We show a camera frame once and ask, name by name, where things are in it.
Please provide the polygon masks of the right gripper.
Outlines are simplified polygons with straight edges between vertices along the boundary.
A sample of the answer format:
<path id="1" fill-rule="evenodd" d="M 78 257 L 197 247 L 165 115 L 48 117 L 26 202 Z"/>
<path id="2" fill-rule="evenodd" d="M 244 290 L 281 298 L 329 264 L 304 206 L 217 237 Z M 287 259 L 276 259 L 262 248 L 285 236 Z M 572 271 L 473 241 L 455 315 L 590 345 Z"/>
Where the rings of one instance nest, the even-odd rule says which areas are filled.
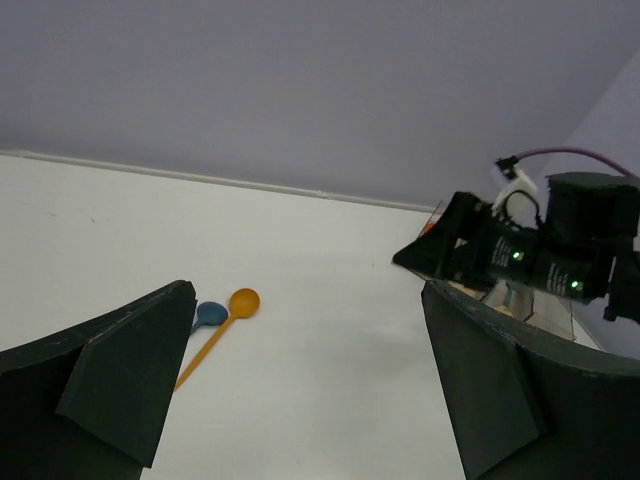
<path id="1" fill-rule="evenodd" d="M 468 192 L 454 194 L 444 213 L 392 257 L 392 263 L 423 278 L 454 281 L 474 290 L 499 280 L 531 281 L 540 232 L 492 213 Z"/>

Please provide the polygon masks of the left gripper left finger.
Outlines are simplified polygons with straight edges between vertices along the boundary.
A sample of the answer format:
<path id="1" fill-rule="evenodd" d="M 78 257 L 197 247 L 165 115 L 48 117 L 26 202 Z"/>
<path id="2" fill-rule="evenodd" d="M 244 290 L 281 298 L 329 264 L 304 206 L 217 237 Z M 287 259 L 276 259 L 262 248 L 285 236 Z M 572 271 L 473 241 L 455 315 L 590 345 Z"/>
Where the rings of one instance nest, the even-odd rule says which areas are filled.
<path id="1" fill-rule="evenodd" d="M 196 309 L 174 281 L 1 354 L 4 479 L 138 479 L 152 466 Z"/>

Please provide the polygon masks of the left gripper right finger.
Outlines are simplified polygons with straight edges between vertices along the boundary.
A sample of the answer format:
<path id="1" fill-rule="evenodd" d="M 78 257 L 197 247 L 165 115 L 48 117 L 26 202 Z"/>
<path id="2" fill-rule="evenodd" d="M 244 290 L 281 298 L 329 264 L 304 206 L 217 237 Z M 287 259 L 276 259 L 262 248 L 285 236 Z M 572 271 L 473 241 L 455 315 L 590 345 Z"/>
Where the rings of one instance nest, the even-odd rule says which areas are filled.
<path id="1" fill-rule="evenodd" d="M 425 283 L 422 305 L 466 478 L 638 478 L 638 361 L 441 281 Z"/>

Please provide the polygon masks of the blue spoon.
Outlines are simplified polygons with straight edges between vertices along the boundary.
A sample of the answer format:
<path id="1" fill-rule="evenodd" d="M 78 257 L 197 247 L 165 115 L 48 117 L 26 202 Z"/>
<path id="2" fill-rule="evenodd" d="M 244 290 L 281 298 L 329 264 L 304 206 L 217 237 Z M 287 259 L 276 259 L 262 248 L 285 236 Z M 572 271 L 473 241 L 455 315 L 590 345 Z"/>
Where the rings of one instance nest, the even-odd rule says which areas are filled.
<path id="1" fill-rule="evenodd" d="M 202 327 L 219 327 L 228 318 L 227 308 L 215 301 L 205 301 L 200 303 L 195 312 L 195 320 L 190 334 L 194 334 Z"/>

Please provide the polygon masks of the orange spoon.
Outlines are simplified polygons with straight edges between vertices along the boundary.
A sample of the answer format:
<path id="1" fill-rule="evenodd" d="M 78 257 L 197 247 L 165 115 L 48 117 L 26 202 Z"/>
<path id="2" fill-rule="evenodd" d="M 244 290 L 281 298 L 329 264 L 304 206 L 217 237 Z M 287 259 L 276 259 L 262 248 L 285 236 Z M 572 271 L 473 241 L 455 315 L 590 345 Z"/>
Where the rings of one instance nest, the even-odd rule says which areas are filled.
<path id="1" fill-rule="evenodd" d="M 186 382 L 231 325 L 238 319 L 253 317 L 258 312 L 260 303 L 261 299 L 259 294 L 251 288 L 239 289 L 231 295 L 228 302 L 228 318 L 218 327 L 178 377 L 174 391 L 177 391 Z"/>

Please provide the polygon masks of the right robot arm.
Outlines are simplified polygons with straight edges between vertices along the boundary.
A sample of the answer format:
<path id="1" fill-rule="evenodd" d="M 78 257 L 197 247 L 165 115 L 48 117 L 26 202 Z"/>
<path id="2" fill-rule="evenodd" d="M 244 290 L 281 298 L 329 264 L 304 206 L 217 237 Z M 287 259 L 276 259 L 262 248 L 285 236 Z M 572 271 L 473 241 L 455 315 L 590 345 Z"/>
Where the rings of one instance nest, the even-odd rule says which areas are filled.
<path id="1" fill-rule="evenodd" d="M 457 192 L 434 226 L 394 254 L 416 274 L 490 292 L 501 280 L 583 304 L 605 298 L 603 317 L 639 319 L 639 182 L 632 177 L 567 172 L 547 179 L 545 211 L 534 226 L 508 212 L 521 190 L 498 208 Z"/>

